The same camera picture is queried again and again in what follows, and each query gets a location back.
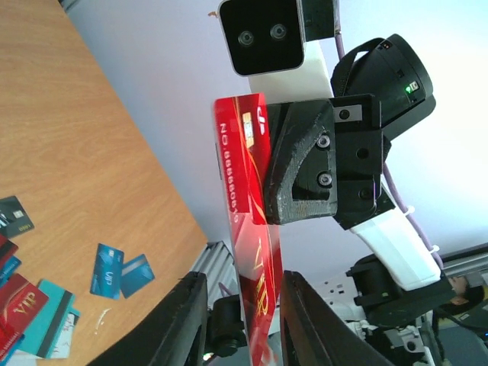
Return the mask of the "red gold VIP card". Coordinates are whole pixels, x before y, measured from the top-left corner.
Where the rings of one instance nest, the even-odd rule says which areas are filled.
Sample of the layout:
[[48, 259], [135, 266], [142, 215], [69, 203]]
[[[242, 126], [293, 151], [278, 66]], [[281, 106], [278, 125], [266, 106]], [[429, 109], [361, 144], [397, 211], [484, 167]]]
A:
[[253, 365], [275, 360], [268, 336], [279, 314], [283, 265], [279, 229], [266, 218], [264, 186], [271, 161], [265, 96], [217, 99], [214, 131], [244, 317]]

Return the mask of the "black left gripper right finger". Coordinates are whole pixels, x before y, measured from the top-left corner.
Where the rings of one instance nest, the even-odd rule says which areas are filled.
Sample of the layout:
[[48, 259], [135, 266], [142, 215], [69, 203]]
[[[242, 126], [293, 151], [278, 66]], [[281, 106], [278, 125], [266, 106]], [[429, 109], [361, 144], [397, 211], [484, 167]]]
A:
[[297, 271], [285, 271], [280, 296], [281, 347], [288, 366], [390, 365], [359, 339]]

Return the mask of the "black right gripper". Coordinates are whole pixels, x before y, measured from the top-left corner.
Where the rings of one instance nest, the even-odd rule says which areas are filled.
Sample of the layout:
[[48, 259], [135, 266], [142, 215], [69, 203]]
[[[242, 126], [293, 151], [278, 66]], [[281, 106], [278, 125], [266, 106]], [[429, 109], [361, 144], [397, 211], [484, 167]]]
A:
[[366, 94], [270, 104], [267, 112], [267, 222], [284, 225], [334, 216], [348, 230], [369, 220], [382, 193], [384, 135], [378, 98]]

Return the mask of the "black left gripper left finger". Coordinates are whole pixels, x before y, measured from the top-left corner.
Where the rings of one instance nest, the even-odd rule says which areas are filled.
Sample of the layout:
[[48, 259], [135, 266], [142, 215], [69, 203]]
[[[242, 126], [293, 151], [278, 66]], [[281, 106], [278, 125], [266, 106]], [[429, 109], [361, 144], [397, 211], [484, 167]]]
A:
[[132, 331], [89, 364], [202, 365], [206, 330], [207, 276], [190, 271]]

